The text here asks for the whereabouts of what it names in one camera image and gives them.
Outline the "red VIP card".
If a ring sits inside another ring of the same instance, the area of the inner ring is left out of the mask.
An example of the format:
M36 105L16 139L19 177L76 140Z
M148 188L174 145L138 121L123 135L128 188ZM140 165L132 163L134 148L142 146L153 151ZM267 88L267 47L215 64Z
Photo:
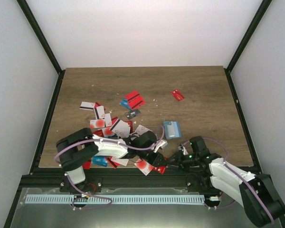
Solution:
M166 171L166 168L167 168L167 166L165 166L165 167L160 167L160 168L155 168L155 167L153 167L153 170L156 171L156 172L158 172L158 173L160 173L160 174L164 174L165 171Z

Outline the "teal card holder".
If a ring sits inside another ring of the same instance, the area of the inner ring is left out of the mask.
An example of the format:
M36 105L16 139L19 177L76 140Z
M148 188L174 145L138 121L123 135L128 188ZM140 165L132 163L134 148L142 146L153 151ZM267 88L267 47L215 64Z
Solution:
M181 130L178 121L164 121L163 126L166 139L181 138Z

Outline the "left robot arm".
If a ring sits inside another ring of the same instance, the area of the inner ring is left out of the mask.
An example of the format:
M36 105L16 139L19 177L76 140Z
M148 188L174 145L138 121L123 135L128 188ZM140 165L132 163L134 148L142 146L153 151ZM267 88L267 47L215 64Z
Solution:
M166 166L164 156L156 151L161 139L152 131L133 133L128 137L108 139L93 134L91 129L83 128L56 143L57 162L65 175L71 180L71 187L78 192L87 188L83 165L94 156L131 159L138 156L153 167Z

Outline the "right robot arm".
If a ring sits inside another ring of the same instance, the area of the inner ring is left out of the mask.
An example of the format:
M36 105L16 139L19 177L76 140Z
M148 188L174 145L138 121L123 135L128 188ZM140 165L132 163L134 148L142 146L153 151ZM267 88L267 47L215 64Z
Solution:
M196 172L200 176L204 190L219 191L230 196L241 205L248 219L261 228L285 214L285 204L278 194L268 174L254 174L244 171L216 153L211 153L205 143L206 138L197 136L189 140L192 154L183 149L167 159L167 164L184 172Z

